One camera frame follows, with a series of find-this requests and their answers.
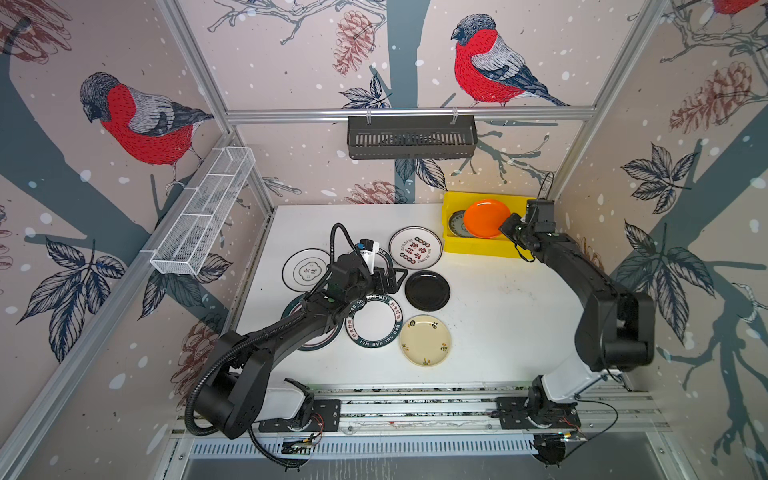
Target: black mounting plate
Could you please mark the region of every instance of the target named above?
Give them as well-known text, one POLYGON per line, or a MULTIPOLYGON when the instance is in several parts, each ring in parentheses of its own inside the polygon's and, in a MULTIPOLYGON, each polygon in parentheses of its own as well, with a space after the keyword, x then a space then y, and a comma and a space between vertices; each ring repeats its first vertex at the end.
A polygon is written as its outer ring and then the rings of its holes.
MULTIPOLYGON (((312 413, 319 413, 323 417, 325 432, 339 431, 339 415, 341 413, 341 400, 314 400, 312 403, 312 413)), ((319 432, 320 425, 315 419, 311 418, 310 424, 302 432, 319 432)), ((288 423, 283 419, 263 420, 259 422, 259 432, 261 433, 284 433, 294 432, 288 428, 288 423)))
MULTIPOLYGON (((528 419, 529 413, 525 407, 527 396, 518 397, 499 397, 496 399, 498 404, 498 418, 502 424, 502 430, 523 430, 539 429, 538 425, 528 419)), ((575 430, 573 425, 581 427, 581 420, 578 418, 576 409, 572 404, 552 403, 553 408, 546 412, 546 415, 540 415, 532 420, 539 425, 549 425, 549 429, 575 430)))

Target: yellow bin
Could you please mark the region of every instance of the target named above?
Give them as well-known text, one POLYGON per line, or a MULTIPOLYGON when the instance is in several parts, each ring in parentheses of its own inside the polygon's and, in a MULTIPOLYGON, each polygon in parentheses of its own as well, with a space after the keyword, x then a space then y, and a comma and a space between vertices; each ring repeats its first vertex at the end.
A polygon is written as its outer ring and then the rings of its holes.
MULTIPOLYGON (((515 245, 504 235, 489 239, 457 237, 448 227, 448 220, 454 212, 467 210, 474 202, 488 198, 502 202, 509 207, 510 212, 520 214, 521 217, 525 216, 525 206, 528 204, 528 200, 533 199, 533 197, 519 197, 517 195, 446 192, 442 201, 442 244, 444 251, 488 255, 490 257, 520 258, 515 245)), ((525 252, 528 259, 531 258, 531 253, 527 250, 521 249, 521 252, 525 252)))

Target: white table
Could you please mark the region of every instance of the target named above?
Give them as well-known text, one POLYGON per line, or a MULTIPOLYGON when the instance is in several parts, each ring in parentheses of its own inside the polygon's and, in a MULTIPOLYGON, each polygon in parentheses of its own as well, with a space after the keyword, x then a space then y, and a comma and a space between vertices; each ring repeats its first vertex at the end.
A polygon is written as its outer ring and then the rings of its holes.
MULTIPOLYGON (((341 222, 354 242, 389 238, 403 227, 426 227, 442 238, 440 204, 300 205, 277 208, 273 226, 237 326, 244 334, 280 318, 299 295, 281 280, 288 257, 305 248, 328 250, 330 227, 341 222)), ((336 255, 349 247, 336 233, 336 255)), ((547 266, 520 259, 443 253, 430 270, 451 286, 448 304, 431 315, 452 335, 452 351, 434 367, 410 363, 397 341, 378 349, 356 345, 342 330, 313 352, 296 351, 272 377, 337 388, 477 387, 530 382, 574 352, 574 332, 583 309, 575 293, 547 266)), ((404 321, 423 314, 408 303, 404 287, 393 295, 404 321)))

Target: black plate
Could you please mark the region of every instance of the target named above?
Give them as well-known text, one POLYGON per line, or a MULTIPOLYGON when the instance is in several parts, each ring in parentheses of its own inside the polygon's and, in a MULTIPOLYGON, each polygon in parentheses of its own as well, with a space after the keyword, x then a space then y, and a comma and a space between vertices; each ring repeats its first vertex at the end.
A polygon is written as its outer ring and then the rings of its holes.
POLYGON ((406 298, 424 312, 440 310, 451 298, 451 287, 439 273, 422 270, 406 281, 406 298))

